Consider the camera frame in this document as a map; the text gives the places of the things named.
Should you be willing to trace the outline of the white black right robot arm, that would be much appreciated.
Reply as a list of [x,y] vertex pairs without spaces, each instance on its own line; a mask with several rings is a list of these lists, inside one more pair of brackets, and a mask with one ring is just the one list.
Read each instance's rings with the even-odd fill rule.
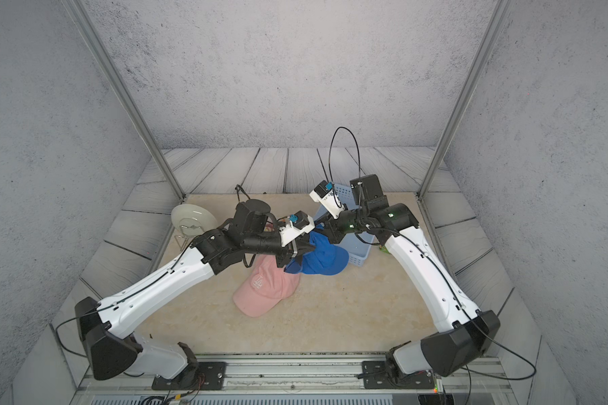
[[351,181],[356,207],[339,200],[335,186],[320,182],[313,201],[327,213],[319,219],[332,242],[349,234],[368,233],[397,260],[419,291],[437,332],[418,342],[390,350],[388,361],[396,377],[419,371],[450,376],[490,348],[501,322],[495,312],[483,312],[451,278],[429,245],[418,219],[405,204],[390,204],[375,175]]

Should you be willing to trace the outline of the blue baseball cap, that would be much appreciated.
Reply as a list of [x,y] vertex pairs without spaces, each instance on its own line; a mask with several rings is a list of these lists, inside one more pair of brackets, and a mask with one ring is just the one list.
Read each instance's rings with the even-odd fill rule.
[[349,253],[329,242],[327,236],[314,231],[309,234],[309,244],[315,249],[295,258],[285,267],[290,274],[334,276],[343,272],[349,264]]

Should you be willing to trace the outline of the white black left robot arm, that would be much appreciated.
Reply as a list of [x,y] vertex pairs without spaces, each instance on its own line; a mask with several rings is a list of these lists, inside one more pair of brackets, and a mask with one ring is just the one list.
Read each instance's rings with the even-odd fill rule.
[[94,378],[132,373],[171,381],[194,374],[198,361],[187,344],[155,343],[136,334],[136,328],[248,254],[272,255],[284,266],[313,251],[308,235],[314,228],[313,218],[302,211],[278,220],[267,203],[248,199],[236,206],[233,217],[194,237],[181,254],[138,283],[102,300],[81,300],[75,307],[79,340]]

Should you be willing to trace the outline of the pink baseball cap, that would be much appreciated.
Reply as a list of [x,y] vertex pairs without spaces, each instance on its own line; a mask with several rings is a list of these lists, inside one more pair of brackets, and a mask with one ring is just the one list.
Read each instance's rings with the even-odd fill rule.
[[236,307],[248,317],[261,317],[297,290],[300,273],[287,273],[274,256],[261,256],[233,294]]

